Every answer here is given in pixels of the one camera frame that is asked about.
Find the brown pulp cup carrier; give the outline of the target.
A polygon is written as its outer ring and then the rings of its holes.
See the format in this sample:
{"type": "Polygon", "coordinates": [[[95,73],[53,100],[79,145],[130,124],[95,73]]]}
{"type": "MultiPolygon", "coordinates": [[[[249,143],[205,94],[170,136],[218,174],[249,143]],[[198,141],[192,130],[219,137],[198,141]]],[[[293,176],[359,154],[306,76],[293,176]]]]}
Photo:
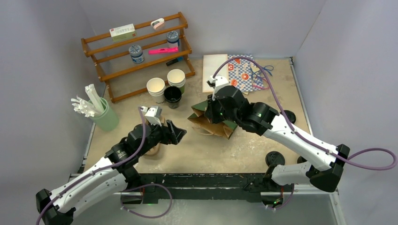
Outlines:
{"type": "MultiPolygon", "coordinates": [[[[161,115],[161,116],[160,116],[160,121],[161,121],[161,123],[165,123],[165,117],[161,115]]],[[[155,145],[153,148],[151,148],[151,149],[150,149],[147,153],[145,153],[144,155],[145,155],[146,157],[153,157],[153,156],[155,156],[156,154],[159,153],[160,148],[161,148],[161,143],[155,145]]]]}

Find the black cup lid near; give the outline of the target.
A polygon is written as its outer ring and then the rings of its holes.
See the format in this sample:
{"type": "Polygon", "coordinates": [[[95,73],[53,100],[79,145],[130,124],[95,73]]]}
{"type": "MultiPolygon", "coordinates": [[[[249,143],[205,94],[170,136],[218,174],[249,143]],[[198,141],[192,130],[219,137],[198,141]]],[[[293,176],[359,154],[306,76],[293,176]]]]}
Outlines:
{"type": "Polygon", "coordinates": [[[285,157],[278,151],[271,151],[265,156],[265,162],[268,167],[274,165],[285,165],[285,157]]]}

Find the green paper bag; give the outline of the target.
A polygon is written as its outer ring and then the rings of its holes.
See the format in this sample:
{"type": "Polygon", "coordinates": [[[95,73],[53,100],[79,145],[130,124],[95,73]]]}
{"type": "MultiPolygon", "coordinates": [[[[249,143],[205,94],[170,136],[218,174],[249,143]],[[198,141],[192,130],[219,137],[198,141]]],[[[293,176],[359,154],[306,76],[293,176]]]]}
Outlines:
{"type": "Polygon", "coordinates": [[[230,139],[238,125],[230,121],[223,121],[217,124],[210,123],[205,117],[206,108],[207,101],[203,101],[191,106],[193,114],[191,114],[187,119],[194,124],[193,128],[198,133],[203,135],[216,135],[230,139]]]}

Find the pink marker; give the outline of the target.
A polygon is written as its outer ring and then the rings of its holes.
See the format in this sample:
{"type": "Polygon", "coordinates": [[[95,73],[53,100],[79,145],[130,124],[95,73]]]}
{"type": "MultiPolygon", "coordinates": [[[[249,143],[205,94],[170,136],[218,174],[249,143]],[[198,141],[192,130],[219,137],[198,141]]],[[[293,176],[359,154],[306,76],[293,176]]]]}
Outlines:
{"type": "Polygon", "coordinates": [[[177,53],[177,52],[179,52],[179,48],[173,47],[173,48],[152,49],[148,51],[148,54],[154,55],[154,54],[177,53]]]}

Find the blue checkered paper bag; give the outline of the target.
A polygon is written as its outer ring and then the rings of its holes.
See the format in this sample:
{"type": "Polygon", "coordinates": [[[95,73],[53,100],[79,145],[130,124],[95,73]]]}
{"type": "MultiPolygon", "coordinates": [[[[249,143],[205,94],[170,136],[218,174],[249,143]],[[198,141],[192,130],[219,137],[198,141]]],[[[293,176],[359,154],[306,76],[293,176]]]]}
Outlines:
{"type": "Polygon", "coordinates": [[[248,94],[249,92],[253,91],[264,90],[265,86],[263,80],[259,78],[252,69],[254,64],[249,60],[241,58],[246,57],[253,60],[253,56],[251,54],[228,55],[228,59],[235,57],[239,57],[239,59],[233,59],[227,63],[230,85],[238,88],[244,94],[248,94]]]}

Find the green straw holder cup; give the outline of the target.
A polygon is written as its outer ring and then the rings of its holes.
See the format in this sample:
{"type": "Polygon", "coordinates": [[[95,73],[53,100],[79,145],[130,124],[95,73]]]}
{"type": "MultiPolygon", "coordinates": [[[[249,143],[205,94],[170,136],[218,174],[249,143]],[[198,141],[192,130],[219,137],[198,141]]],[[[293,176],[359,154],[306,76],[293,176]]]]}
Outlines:
{"type": "Polygon", "coordinates": [[[112,131],[118,126],[119,117],[104,98],[101,97],[100,99],[104,112],[99,116],[90,117],[90,119],[101,130],[105,132],[112,131]]]}

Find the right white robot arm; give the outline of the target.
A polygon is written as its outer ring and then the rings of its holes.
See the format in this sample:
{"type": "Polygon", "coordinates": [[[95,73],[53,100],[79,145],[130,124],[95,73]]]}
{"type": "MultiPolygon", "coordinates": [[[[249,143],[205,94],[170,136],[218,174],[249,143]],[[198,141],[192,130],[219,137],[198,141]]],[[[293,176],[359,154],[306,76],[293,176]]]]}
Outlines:
{"type": "Polygon", "coordinates": [[[290,184],[312,184],[319,190],[334,192],[344,171],[350,148],[325,143],[295,125],[289,126],[282,113],[271,106],[250,103],[234,86],[221,88],[207,96],[205,117],[210,123],[235,122],[244,131],[274,140],[305,159],[294,165],[270,165],[263,184],[270,191],[290,184]]]}

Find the black blue marker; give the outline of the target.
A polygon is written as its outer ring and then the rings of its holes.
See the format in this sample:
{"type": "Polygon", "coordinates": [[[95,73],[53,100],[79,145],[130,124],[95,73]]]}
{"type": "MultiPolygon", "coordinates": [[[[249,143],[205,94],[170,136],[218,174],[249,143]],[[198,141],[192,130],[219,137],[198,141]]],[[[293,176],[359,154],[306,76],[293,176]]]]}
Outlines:
{"type": "Polygon", "coordinates": [[[176,63],[178,63],[178,62],[180,62],[180,61],[182,61],[184,58],[181,56],[181,57],[177,57],[177,58],[175,58],[175,59],[172,59],[172,60],[170,60],[170,61],[168,61],[167,63],[166,63],[166,66],[171,66],[171,65],[173,65],[173,64],[176,64],[176,63]]]}

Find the blue lidded jar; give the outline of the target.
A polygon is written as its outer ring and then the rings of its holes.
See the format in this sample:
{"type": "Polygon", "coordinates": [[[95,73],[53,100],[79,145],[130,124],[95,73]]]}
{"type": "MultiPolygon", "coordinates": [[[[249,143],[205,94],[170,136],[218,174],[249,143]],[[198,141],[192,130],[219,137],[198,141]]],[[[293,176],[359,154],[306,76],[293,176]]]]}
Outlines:
{"type": "Polygon", "coordinates": [[[168,48],[176,48],[180,46],[179,34],[177,31],[170,31],[166,33],[168,48]]]}
{"type": "Polygon", "coordinates": [[[144,62],[143,49],[140,45],[132,45],[129,47],[129,54],[132,61],[136,64],[144,62]]]}

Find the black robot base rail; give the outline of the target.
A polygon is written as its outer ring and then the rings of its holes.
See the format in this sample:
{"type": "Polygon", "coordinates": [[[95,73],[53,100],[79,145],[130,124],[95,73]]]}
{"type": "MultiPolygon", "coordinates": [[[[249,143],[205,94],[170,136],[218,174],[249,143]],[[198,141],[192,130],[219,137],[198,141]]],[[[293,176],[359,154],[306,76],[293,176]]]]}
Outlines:
{"type": "Polygon", "coordinates": [[[160,199],[245,200],[281,204],[292,184],[279,186],[263,173],[142,173],[127,185],[128,192],[143,197],[144,204],[160,199]]]}

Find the white paper cup stack left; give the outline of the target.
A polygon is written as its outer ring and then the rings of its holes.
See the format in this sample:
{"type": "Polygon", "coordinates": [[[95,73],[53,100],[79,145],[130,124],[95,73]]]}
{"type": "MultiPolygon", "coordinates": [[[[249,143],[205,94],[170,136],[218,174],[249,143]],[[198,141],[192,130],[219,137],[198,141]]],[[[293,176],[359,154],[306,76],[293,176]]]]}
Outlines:
{"type": "Polygon", "coordinates": [[[146,88],[148,93],[152,96],[155,103],[163,104],[165,101],[164,91],[166,89],[165,81],[161,78],[152,78],[147,84],[146,88]]]}

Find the white paper bag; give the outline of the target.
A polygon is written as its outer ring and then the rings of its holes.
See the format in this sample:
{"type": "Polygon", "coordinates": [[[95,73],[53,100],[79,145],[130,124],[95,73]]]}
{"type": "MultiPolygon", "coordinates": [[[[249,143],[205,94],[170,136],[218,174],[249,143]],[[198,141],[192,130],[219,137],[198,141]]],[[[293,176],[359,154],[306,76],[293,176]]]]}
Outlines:
{"type": "Polygon", "coordinates": [[[228,54],[209,54],[203,56],[202,92],[210,93],[213,89],[207,84],[209,77],[228,59],[228,54]]]}

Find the black paper cup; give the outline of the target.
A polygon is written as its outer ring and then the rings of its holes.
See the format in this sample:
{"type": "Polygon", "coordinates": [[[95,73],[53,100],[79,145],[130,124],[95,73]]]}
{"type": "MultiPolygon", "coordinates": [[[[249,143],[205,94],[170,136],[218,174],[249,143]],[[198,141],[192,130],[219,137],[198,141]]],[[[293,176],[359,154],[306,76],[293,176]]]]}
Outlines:
{"type": "Polygon", "coordinates": [[[178,87],[170,86],[164,91],[164,98],[169,108],[176,109],[182,98],[182,93],[178,87]]]}

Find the black cup lid far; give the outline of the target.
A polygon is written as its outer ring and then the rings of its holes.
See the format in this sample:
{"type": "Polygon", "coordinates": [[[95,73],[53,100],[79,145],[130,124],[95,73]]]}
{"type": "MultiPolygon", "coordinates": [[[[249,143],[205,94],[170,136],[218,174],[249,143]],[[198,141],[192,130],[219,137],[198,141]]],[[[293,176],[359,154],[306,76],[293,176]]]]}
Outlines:
{"type": "Polygon", "coordinates": [[[281,115],[285,118],[288,119],[290,123],[295,124],[297,117],[295,113],[293,113],[290,110],[283,110],[281,111],[281,115]]]}

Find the wooden shelf rack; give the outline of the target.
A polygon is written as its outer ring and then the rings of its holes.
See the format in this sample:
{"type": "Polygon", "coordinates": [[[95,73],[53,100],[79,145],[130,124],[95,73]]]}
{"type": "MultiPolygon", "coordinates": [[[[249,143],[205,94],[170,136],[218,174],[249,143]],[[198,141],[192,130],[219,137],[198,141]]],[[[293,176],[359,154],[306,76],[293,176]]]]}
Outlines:
{"type": "Polygon", "coordinates": [[[86,57],[90,57],[97,71],[98,79],[104,82],[108,90],[109,98],[113,103],[126,98],[142,94],[147,88],[132,91],[125,95],[115,97],[111,89],[111,80],[134,73],[141,69],[147,69],[157,64],[182,58],[189,68],[184,76],[195,75],[194,67],[189,59],[192,48],[187,41],[184,30],[188,28],[188,22],[182,12],[163,17],[161,19],[166,27],[160,30],[153,29],[154,22],[130,24],[128,26],[110,29],[107,33],[90,38],[81,39],[81,45],[86,57]],[[147,33],[139,33],[138,29],[149,27],[152,30],[147,33]],[[110,38],[114,40],[117,34],[130,33],[129,38],[119,39],[112,44],[91,49],[90,44],[110,38]],[[113,62],[119,58],[130,57],[131,65],[125,69],[116,69],[113,72],[105,72],[103,63],[113,62]]]}

